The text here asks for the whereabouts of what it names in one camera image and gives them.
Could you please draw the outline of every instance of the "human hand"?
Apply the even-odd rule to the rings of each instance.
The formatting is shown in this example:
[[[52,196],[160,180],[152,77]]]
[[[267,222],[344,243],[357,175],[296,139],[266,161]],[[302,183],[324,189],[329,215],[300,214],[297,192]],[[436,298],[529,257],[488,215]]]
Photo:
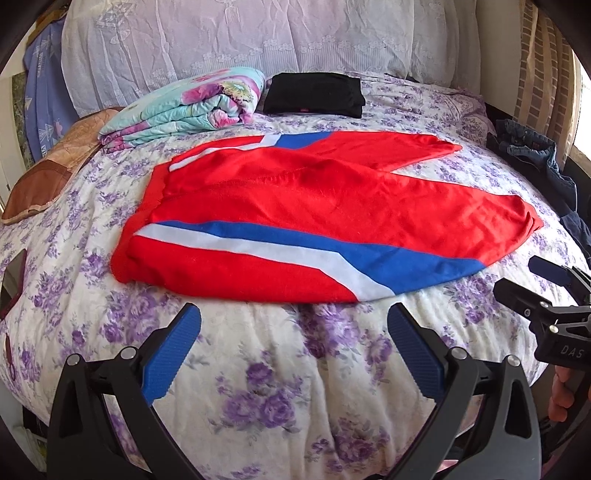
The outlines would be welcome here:
[[[556,374],[552,382],[552,397],[548,405],[548,418],[552,421],[565,421],[567,409],[573,406],[574,394],[565,385],[572,376],[573,371],[570,368],[554,367]],[[589,400],[591,400],[591,390],[589,390]]]

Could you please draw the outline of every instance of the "wall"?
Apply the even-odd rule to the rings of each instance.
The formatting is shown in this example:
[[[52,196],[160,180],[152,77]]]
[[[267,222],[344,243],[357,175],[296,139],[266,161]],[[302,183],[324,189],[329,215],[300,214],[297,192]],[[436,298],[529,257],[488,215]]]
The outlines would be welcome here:
[[[26,49],[29,33],[19,43],[2,73],[0,73],[0,199],[4,204],[9,191],[25,173],[25,164],[18,145],[17,130],[12,115],[11,76],[23,72],[22,57]]]
[[[515,112],[521,67],[519,0],[478,0],[482,66],[480,93],[487,103]]]

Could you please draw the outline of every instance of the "metal screw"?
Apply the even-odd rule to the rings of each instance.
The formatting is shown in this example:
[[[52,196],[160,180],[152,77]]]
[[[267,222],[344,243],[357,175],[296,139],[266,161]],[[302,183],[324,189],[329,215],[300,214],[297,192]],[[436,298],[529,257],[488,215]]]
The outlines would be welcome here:
[[[137,350],[132,346],[126,346],[119,354],[123,360],[131,360],[135,357]]]
[[[509,355],[507,357],[507,363],[512,367],[518,367],[521,365],[521,360],[517,358],[515,355]]]
[[[468,358],[468,352],[466,352],[463,348],[456,346],[452,348],[452,357],[456,360],[465,360]]]
[[[78,355],[77,353],[70,355],[66,360],[66,363],[71,367],[73,367],[74,365],[78,365],[80,363],[80,355]]]

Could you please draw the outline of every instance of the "window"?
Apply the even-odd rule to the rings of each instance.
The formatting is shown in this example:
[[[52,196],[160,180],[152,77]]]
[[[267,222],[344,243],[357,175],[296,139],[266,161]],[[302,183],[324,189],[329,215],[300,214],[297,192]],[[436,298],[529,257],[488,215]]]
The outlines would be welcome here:
[[[591,158],[591,80],[582,67],[581,75],[583,77],[583,91],[581,93],[579,126],[574,138],[574,146],[587,158]]]

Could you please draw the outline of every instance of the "floral blanket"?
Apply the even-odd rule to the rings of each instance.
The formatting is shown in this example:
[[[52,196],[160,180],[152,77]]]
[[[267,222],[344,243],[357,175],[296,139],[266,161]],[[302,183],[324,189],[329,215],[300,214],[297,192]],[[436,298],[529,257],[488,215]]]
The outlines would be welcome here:
[[[179,80],[121,110],[99,138],[112,153],[170,135],[248,124],[264,87],[264,74],[248,67]]]
[[[386,330],[390,305],[403,302],[444,341],[475,358],[518,355],[533,382],[527,321],[495,302],[507,277],[555,304],[564,290],[527,269],[532,255],[588,271],[582,253],[540,194],[483,147],[492,126],[478,98],[388,76],[363,76],[363,119],[254,114],[251,125],[167,138],[99,154],[58,203],[17,225],[0,227],[0,273],[27,248],[24,292],[0,323],[0,378],[17,399],[49,421],[61,366],[73,352],[111,358],[167,325],[187,301],[203,327],[169,393],[154,404],[171,435],[208,480],[361,480],[386,472],[433,408],[423,398]],[[154,166],[172,155],[233,135],[334,130],[426,132],[462,144],[438,160],[398,170],[409,176],[515,194],[532,204],[543,228],[511,255],[458,281],[370,303],[256,304],[191,299],[145,284],[119,284],[109,257],[137,208]],[[121,414],[113,423],[130,457],[139,453]],[[466,417],[473,421],[477,405]]]

